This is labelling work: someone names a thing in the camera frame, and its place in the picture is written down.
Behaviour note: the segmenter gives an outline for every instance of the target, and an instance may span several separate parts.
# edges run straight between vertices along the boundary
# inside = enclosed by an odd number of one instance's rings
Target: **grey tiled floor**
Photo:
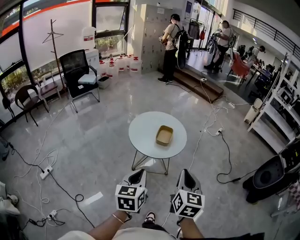
[[[157,81],[161,76],[158,72],[141,77],[129,77],[121,74],[114,79],[111,86],[101,90],[101,102],[92,97],[76,102],[78,114],[68,103],[66,97],[49,104],[50,113],[42,107],[33,110],[39,127],[29,119],[21,117],[2,132],[22,156],[30,163],[36,157],[36,148],[40,148],[45,131],[52,120],[62,110],[49,128],[44,146],[36,163],[39,163],[53,149],[58,150],[58,159],[53,166],[56,180],[72,195],[83,194],[89,198],[98,192],[103,194],[99,200],[82,206],[88,218],[98,225],[115,211],[114,191],[123,176],[131,171],[135,149],[128,137],[130,122],[139,114],[148,111],[161,111],[176,117],[186,128],[187,144],[184,150],[171,159],[169,175],[147,175],[149,198],[140,214],[134,214],[133,220],[124,225],[125,228],[140,226],[145,214],[153,210],[158,214],[157,223],[162,224],[168,214],[169,195],[174,193],[177,177],[183,168],[189,168],[196,143],[200,137],[211,106],[193,93],[186,93],[179,87],[165,85]],[[244,101],[237,95],[226,90],[229,99],[234,103]],[[228,105],[218,101],[216,105]],[[218,112],[218,121],[211,128],[215,133],[223,124],[224,138],[231,150],[232,173],[222,180],[232,180],[259,167],[273,156],[273,152],[254,133],[247,132],[248,126],[243,122],[248,107]],[[41,166],[47,166],[45,160]],[[21,159],[9,155],[6,162],[0,163],[0,181],[7,184],[8,191],[16,194],[17,189],[23,200],[41,208],[40,188],[37,182],[37,169],[24,177],[14,179],[15,175],[24,175],[28,170]],[[195,154],[195,162],[191,170],[200,180],[203,194],[206,196],[204,214],[197,225],[206,237],[232,237],[246,233],[265,232],[266,239],[274,238],[281,219],[270,218],[275,210],[278,198],[276,196],[259,202],[257,205],[245,201],[246,192],[242,182],[221,185],[216,181],[216,175],[229,171],[228,151],[221,137],[212,137],[207,132],[202,136],[199,149]],[[47,216],[53,209],[66,208],[58,213],[57,219],[65,221],[60,227],[47,227],[47,239],[55,240],[70,230],[88,231],[91,226],[83,220],[75,202],[71,200],[51,179],[41,181],[42,197],[48,197],[49,203],[42,203],[43,213]],[[21,226],[28,218],[41,219],[41,214],[33,207],[20,201],[18,208]],[[293,218],[285,218],[277,239],[289,233],[288,226],[295,223]],[[171,214],[165,228],[175,234],[177,230],[176,216]],[[31,240],[44,238],[45,228],[28,225],[24,230]]]

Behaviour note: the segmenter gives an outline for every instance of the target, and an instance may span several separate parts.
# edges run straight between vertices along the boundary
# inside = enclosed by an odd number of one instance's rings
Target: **white locker cabinet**
[[[142,74],[157,71],[163,66],[165,47],[158,38],[163,36],[173,13],[165,9],[158,13],[158,7],[147,4],[136,5],[134,32],[132,35],[133,54],[142,60]]]

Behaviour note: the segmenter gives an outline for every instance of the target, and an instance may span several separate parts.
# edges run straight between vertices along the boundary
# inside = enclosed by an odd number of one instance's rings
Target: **black backpack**
[[[180,27],[175,24],[178,28],[178,32],[176,33],[175,37],[173,38],[172,42],[174,47],[176,47],[178,50],[179,48],[186,49],[187,43],[188,43],[188,33],[184,30],[184,27],[182,27],[182,30]]]

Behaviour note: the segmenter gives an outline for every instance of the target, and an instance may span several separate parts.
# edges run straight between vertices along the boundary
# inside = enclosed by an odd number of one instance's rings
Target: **plastic bottle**
[[[132,74],[140,74],[142,68],[142,62],[138,57],[134,57],[133,61],[130,63],[130,73]]]
[[[100,60],[99,63],[100,63],[100,68],[99,68],[100,77],[104,77],[104,76],[106,76],[107,65],[105,64],[105,62],[103,60]]]
[[[132,60],[132,57],[131,57],[131,55],[128,55],[126,58],[126,67],[127,67],[127,69],[129,70],[130,69],[130,62],[131,62],[131,60]]]
[[[110,61],[110,62],[109,62],[109,66],[108,66],[106,75],[107,75],[109,78],[116,78],[116,77],[118,77],[118,75],[119,75],[119,70],[118,70],[118,68],[114,65],[114,62],[113,62],[113,61]]]
[[[119,72],[124,72],[124,70],[126,69],[126,63],[125,63],[125,59],[123,58],[123,56],[120,56],[118,58],[118,60],[116,61],[116,65],[118,66],[118,70]]]

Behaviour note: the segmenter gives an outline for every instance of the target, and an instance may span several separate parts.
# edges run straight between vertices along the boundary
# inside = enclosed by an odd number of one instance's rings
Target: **person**
[[[257,55],[259,52],[264,52],[266,49],[264,46],[260,46],[259,48],[258,47],[254,47],[252,52],[251,52],[251,55],[248,56],[248,60],[247,60],[247,66],[250,68],[255,62],[258,63],[259,60],[257,58]]]
[[[211,63],[209,65],[204,66],[205,69],[219,71],[220,66],[224,60],[225,53],[229,49],[229,38],[233,35],[233,31],[230,28],[228,21],[222,22],[222,34],[217,35],[219,38],[217,51],[212,57]]]
[[[290,80],[292,75],[293,75],[293,73],[292,73],[292,72],[289,72],[288,74],[285,75],[285,78],[286,78],[287,80]]]
[[[176,66],[175,54],[177,52],[177,48],[173,45],[173,39],[179,31],[183,30],[178,14],[171,16],[170,23],[171,24],[165,29],[164,36],[161,40],[161,43],[165,45],[164,76],[158,78],[158,81],[161,83],[173,82],[173,74]]]
[[[174,240],[163,227],[155,224],[156,215],[149,212],[146,215],[142,228],[127,228],[119,230],[128,217],[124,211],[114,212],[106,221],[92,229],[89,233],[71,231],[59,238],[59,240]],[[184,239],[203,239],[203,235],[197,228],[192,218],[183,218],[180,221],[182,236]]]

